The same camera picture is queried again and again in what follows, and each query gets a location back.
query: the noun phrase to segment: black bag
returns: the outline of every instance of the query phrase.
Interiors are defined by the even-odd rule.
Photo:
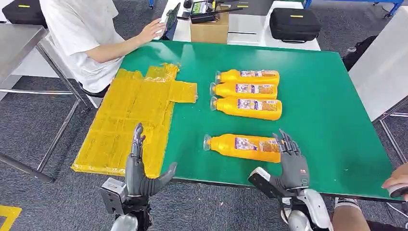
[[[356,51],[351,52],[342,58],[347,71],[351,70],[354,64],[356,64],[357,60],[364,54],[364,52],[366,52],[367,48],[372,44],[376,37],[377,35],[370,36],[364,41],[356,43]]]
[[[13,24],[42,25],[48,28],[39,0],[14,0],[2,11],[7,20]]]
[[[315,39],[321,25],[310,10],[275,8],[269,20],[274,39],[284,42],[306,42]]]

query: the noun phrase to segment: orange bottle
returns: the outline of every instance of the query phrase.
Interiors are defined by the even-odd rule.
[[[218,137],[204,136],[204,150],[221,155],[279,163],[281,154],[275,138],[224,134]]]
[[[211,98],[211,110],[219,110],[228,115],[258,119],[277,120],[282,115],[282,102],[279,100],[259,100],[227,97]]]
[[[235,69],[226,72],[216,72],[216,80],[218,83],[236,82],[236,83],[266,83],[279,84],[279,73],[273,70],[261,71],[238,71]]]
[[[210,84],[210,94],[222,97],[235,96],[258,99],[276,99],[278,86],[275,84],[250,84],[226,82]]]

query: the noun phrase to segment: green table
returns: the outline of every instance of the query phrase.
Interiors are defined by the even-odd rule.
[[[381,184],[392,166],[338,53],[163,41],[127,55],[122,68],[146,74],[163,62],[180,63],[177,80],[196,82],[199,98],[175,105],[162,172],[178,162],[177,179],[250,186],[247,178],[257,166],[280,174],[281,165],[206,152],[204,135],[271,137],[282,128],[307,158],[311,188],[390,199]],[[229,69],[278,70],[282,117],[268,121],[211,111],[209,84],[217,70]]]

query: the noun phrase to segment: gray carpet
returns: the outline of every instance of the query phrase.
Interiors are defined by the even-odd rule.
[[[155,9],[147,1],[115,0],[120,12],[115,19],[125,38],[138,34],[144,25],[158,18],[166,4]],[[378,34],[388,20],[380,6],[370,3],[322,2],[311,9],[323,24],[318,40],[322,50],[344,54],[347,47]],[[64,89],[58,79],[23,77],[17,89]],[[27,96],[8,94],[0,101],[0,152],[32,167],[40,162],[74,100],[69,96]],[[77,109],[48,165],[47,174],[56,178],[46,184],[0,163],[0,204],[23,208],[14,231],[107,231],[113,222],[99,196],[98,187],[107,176],[75,173],[71,166],[96,110]],[[408,153],[408,120],[390,118],[389,126],[403,151]],[[401,163],[379,124],[375,124],[394,166]],[[330,211],[333,202],[325,198]],[[287,230],[277,214],[276,200],[256,189],[238,189],[203,184],[171,183],[152,197],[152,231]],[[384,203],[359,201],[367,219],[402,227],[406,220]]]

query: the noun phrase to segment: black pants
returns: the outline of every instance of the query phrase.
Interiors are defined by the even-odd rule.
[[[406,231],[404,228],[394,227],[389,224],[381,224],[376,221],[367,221],[371,231]]]
[[[100,91],[98,93],[92,93],[92,92],[89,92],[89,91],[85,90],[82,83],[80,83],[80,82],[79,82],[79,86],[81,87],[81,90],[83,90],[85,92],[85,94],[87,94],[89,96],[92,96],[92,97],[103,98],[103,97],[105,97],[105,94],[106,94],[106,92],[108,91],[108,89],[109,89],[109,87],[111,85],[109,84],[105,89],[103,89],[102,91]]]

